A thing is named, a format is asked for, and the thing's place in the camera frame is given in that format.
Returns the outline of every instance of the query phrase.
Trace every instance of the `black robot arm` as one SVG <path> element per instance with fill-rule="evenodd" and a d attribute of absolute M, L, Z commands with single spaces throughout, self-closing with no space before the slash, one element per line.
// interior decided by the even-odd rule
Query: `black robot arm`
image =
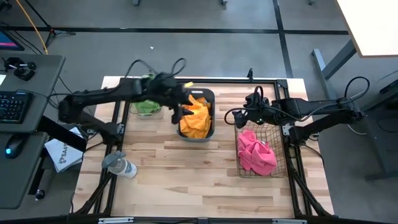
<path fill-rule="evenodd" d="M 83 124 L 87 128 L 99 132 L 104 144 L 117 144 L 124 127 L 120 124 L 104 123 L 84 112 L 83 108 L 116 101 L 135 103 L 145 100 L 152 100 L 174 110 L 173 124 L 177 124 L 181 116 L 192 114 L 191 111 L 181 107 L 181 105 L 191 105 L 184 84 L 177 83 L 171 74 L 160 73 L 153 80 L 150 78 L 123 78 L 114 88 L 85 90 L 67 95 L 59 104 L 58 118 L 65 123 Z"/>
<path fill-rule="evenodd" d="M 255 92 L 246 97 L 246 104 L 242 109 L 245 112 L 231 110 L 237 128 L 244 127 L 247 121 L 258 125 L 267 123 L 285 126 L 286 135 L 290 136 L 290 142 L 293 144 L 306 141 L 311 134 L 319 133 L 334 125 L 353 124 L 364 117 L 354 100 L 349 98 L 320 101 L 288 98 L 274 100 L 270 105 L 269 100 L 262 95 L 261 86 L 257 86 Z M 311 115 L 320 114 L 328 116 L 306 126 L 289 126 L 289 123 L 306 121 Z"/>

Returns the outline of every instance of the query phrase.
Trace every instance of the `butcher block table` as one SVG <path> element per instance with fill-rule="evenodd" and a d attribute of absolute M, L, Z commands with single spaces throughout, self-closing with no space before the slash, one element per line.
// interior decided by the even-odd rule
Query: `butcher block table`
<path fill-rule="evenodd" d="M 119 79 L 120 77 L 104 77 L 102 88 L 116 86 Z M 290 97 L 307 99 L 302 79 L 287 79 L 287 82 Z M 190 143 L 180 139 L 176 134 L 177 126 L 171 123 L 172 111 L 167 108 L 164 108 L 162 119 L 140 120 L 134 114 L 133 105 L 127 121 L 123 151 L 127 153 L 126 159 L 137 166 L 138 173 L 133 179 L 118 177 L 111 215 L 293 218 L 287 177 L 238 176 L 234 126 L 224 123 L 224 114 L 231 108 L 242 107 L 244 97 L 252 93 L 255 86 L 194 84 L 194 88 L 211 89 L 216 96 L 215 133 L 211 141 L 206 143 Z M 274 100 L 273 85 L 262 86 L 264 96 Z M 113 108 L 114 103 L 98 105 L 95 116 L 104 122 L 110 122 Z M 309 119 L 297 125 L 309 122 L 312 121 Z M 100 137 L 95 137 L 87 147 L 101 141 Z M 317 142 L 307 141 L 307 144 L 319 150 Z M 85 152 L 73 198 L 76 210 L 98 185 L 105 148 L 105 145 L 100 145 Z M 322 160 L 305 147 L 302 147 L 302 160 L 308 188 L 325 210 L 333 213 Z M 297 192 L 300 208 L 304 212 L 301 191 Z M 107 196 L 108 188 L 105 188 L 101 211 L 105 207 Z"/>

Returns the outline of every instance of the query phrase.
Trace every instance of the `black keyboard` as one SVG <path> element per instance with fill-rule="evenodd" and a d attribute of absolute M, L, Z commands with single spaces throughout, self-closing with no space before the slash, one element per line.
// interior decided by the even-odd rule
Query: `black keyboard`
<path fill-rule="evenodd" d="M 0 123 L 21 124 L 32 95 L 26 92 L 0 91 Z"/>

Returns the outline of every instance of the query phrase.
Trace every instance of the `small green object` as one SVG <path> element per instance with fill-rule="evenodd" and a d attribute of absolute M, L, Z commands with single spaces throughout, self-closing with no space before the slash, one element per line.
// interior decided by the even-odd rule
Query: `small green object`
<path fill-rule="evenodd" d="M 143 78 L 151 78 L 154 79 L 155 75 L 153 73 L 148 73 L 142 76 Z M 151 100 L 146 100 L 144 102 L 135 103 L 137 113 L 141 115 L 152 115 L 154 113 L 158 113 L 162 107 Z"/>

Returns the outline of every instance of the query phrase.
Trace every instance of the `wire basket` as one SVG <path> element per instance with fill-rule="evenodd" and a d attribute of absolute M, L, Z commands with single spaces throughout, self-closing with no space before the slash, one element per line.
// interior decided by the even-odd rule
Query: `wire basket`
<path fill-rule="evenodd" d="M 245 130 L 251 130 L 256 134 L 258 140 L 268 142 L 269 147 L 274 151 L 275 158 L 277 161 L 277 167 L 267 176 L 262 176 L 251 170 L 244 170 L 239 163 L 238 157 L 238 135 L 242 134 Z M 271 124 L 257 125 L 251 121 L 245 125 L 244 128 L 238 129 L 235 126 L 235 148 L 236 148 L 236 166 L 238 169 L 238 175 L 244 178 L 279 178 L 287 177 L 287 168 L 285 160 L 285 152 L 283 147 L 283 139 L 280 135 L 279 126 Z"/>

